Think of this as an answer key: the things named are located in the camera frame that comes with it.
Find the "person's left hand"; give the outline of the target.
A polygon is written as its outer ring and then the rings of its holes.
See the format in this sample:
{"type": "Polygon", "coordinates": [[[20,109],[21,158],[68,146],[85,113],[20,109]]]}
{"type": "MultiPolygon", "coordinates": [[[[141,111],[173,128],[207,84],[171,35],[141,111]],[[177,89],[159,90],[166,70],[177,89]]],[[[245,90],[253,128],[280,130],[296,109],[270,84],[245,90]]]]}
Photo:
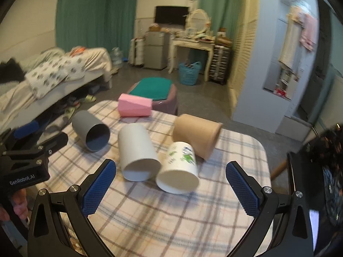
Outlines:
{"type": "MultiPolygon", "coordinates": [[[[16,191],[13,196],[12,200],[10,201],[11,205],[13,206],[14,213],[21,219],[26,220],[28,216],[28,208],[27,208],[27,192],[26,189],[23,188],[21,190],[16,191]]],[[[9,221],[10,216],[8,212],[3,208],[1,204],[1,221],[9,221]]]]}

